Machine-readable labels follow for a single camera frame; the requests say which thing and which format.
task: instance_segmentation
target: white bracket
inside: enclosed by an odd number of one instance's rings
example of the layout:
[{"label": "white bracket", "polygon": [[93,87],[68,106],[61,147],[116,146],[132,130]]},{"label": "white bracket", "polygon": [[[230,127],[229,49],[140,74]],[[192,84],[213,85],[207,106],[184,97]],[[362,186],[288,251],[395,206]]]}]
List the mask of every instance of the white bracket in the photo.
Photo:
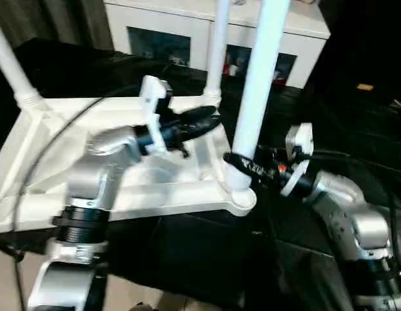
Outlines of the white bracket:
[{"label": "white bracket", "polygon": [[143,102],[145,122],[153,138],[153,145],[147,150],[151,154],[164,154],[167,151],[166,144],[160,132],[160,116],[155,113],[160,98],[166,97],[165,82],[154,77],[145,76],[140,90],[140,98]]},{"label": "white bracket", "polygon": [[301,123],[299,126],[291,126],[285,137],[286,155],[288,160],[294,160],[296,148],[300,147],[303,154],[312,156],[314,142],[312,139],[312,124]]},{"label": "white bracket", "polygon": [[[285,137],[286,155],[288,160],[292,161],[297,155],[297,147],[300,153],[312,155],[314,152],[314,142],[312,139],[312,124],[301,123],[299,126],[291,126]],[[310,160],[301,161],[293,165],[293,174],[285,187],[281,190],[281,195],[289,196],[293,188],[296,186],[299,178],[306,173],[306,169],[310,164]]]}]

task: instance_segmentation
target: white metal stand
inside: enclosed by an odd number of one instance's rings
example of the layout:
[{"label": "white metal stand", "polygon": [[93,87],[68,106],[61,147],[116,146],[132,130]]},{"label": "white metal stand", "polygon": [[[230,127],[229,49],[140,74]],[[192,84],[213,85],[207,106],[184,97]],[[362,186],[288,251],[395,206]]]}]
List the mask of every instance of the white metal stand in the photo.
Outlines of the white metal stand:
[{"label": "white metal stand", "polygon": [[219,106],[221,101],[220,82],[226,57],[227,23],[229,21],[231,3],[231,0],[219,0],[218,3],[213,40],[209,51],[207,82],[203,91],[205,103],[208,105]]},{"label": "white metal stand", "polygon": [[[227,20],[231,0],[220,0],[209,76],[201,97],[175,97],[177,112],[220,102]],[[253,157],[277,61],[290,0],[264,0],[257,41],[252,52],[233,151]],[[15,189],[31,159],[49,141],[62,119],[72,117],[92,98],[54,98],[46,103],[31,86],[0,29],[0,68],[12,86],[21,113],[0,151],[0,232],[10,229]],[[51,216],[63,207],[65,180],[82,155],[89,134],[122,125],[144,123],[140,98],[108,98],[78,121],[38,168],[21,200],[19,229],[49,227]],[[222,156],[229,151],[223,126],[190,141],[191,157],[151,156],[124,175],[111,220],[225,209],[245,216],[256,204],[249,178],[229,167]]]}]

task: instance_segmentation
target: black tablecloth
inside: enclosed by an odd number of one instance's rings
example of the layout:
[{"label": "black tablecloth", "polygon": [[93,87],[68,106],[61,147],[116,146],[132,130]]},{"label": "black tablecloth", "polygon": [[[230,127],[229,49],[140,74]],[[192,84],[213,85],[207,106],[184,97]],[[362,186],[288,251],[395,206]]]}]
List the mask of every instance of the black tablecloth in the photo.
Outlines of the black tablecloth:
[{"label": "black tablecloth", "polygon": [[[30,81],[48,98],[98,97],[125,85],[135,90],[124,96],[137,96],[144,75],[168,80],[177,96],[200,95],[205,85],[205,72],[118,52],[32,40],[16,53]],[[242,87],[242,80],[223,78],[220,113],[230,141]],[[0,72],[0,147],[17,115]],[[314,163],[352,178],[374,204],[388,205],[389,192],[383,188],[388,184],[400,209],[401,236],[400,114],[360,98],[325,102],[322,94],[274,86],[260,144],[283,146],[291,124],[300,122],[313,123],[315,149],[346,152],[392,168],[357,161]],[[214,211],[110,223],[111,272],[225,308],[263,307],[269,297],[271,303],[282,299],[285,304],[277,286],[282,272],[293,270],[308,253],[331,260],[331,250],[308,207],[272,189],[254,187],[258,205],[243,218]],[[24,249],[43,253],[51,234],[50,229],[37,230],[19,237]]]}]

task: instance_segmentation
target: curtain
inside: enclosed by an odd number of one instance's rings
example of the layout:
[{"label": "curtain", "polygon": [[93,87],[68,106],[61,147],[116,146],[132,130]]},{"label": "curtain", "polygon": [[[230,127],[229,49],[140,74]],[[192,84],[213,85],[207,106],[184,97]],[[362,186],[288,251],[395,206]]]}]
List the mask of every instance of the curtain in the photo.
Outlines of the curtain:
[{"label": "curtain", "polygon": [[113,49],[102,0],[0,0],[0,26],[13,47],[40,38]]}]

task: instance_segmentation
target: small orange object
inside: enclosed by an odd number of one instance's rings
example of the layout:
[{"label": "small orange object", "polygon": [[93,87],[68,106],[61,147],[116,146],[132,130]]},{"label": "small orange object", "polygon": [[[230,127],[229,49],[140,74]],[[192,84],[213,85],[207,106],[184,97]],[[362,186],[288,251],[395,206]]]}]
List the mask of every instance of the small orange object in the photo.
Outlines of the small orange object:
[{"label": "small orange object", "polygon": [[285,171],[286,171],[286,166],[283,165],[283,164],[278,164],[278,170],[279,170],[280,172],[285,172]]},{"label": "small orange object", "polygon": [[374,89],[374,86],[371,86],[370,84],[359,83],[357,88],[363,91],[371,91]]}]

